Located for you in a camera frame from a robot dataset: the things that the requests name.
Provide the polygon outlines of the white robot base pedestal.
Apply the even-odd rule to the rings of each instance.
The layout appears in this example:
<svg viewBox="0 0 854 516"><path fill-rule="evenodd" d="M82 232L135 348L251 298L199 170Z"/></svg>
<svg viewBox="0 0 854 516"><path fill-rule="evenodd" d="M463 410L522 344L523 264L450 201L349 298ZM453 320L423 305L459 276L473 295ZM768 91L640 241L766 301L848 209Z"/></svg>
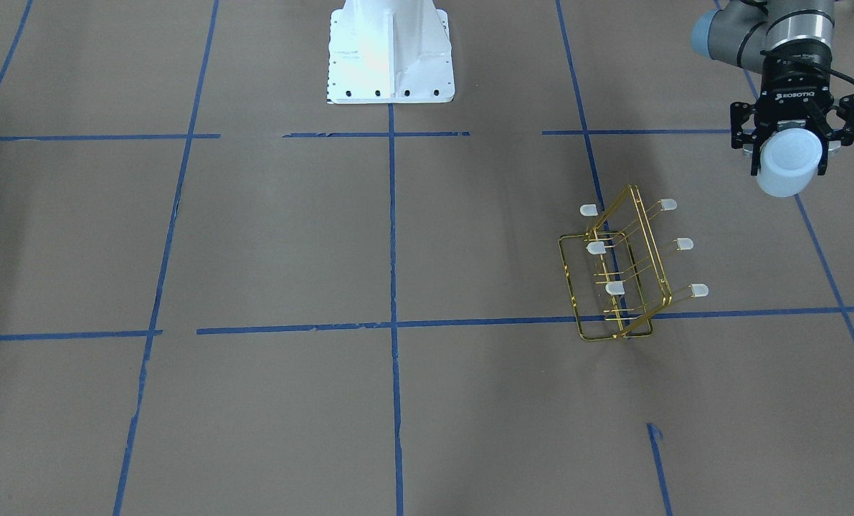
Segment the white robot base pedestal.
<svg viewBox="0 0 854 516"><path fill-rule="evenodd" d="M433 1L346 1L331 12L329 104L452 102L455 94L450 20Z"/></svg>

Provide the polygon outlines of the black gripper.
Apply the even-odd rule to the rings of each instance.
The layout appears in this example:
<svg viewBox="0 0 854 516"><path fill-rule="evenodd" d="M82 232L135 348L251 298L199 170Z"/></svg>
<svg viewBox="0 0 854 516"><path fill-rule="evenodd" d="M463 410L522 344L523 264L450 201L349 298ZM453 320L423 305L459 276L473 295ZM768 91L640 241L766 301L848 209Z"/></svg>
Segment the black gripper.
<svg viewBox="0 0 854 516"><path fill-rule="evenodd" d="M750 148L750 174L761 170L762 146L775 132L804 128L821 140L817 176L831 156L854 143L854 78L831 69L830 56L766 56L755 102L729 107L732 149Z"/></svg>

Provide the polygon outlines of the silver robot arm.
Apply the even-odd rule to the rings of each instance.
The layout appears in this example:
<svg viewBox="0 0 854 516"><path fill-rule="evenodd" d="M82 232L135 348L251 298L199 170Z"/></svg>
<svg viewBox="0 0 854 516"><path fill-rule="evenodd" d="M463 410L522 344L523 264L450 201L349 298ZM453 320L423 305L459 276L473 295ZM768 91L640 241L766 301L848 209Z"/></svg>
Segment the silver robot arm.
<svg viewBox="0 0 854 516"><path fill-rule="evenodd" d="M731 147L749 149L752 176L760 153L788 128L807 130L822 156L812 170L824 174L831 143L854 141L854 79L835 71L833 1L731 1L693 26L699 54L758 73L754 102L729 108Z"/></svg>

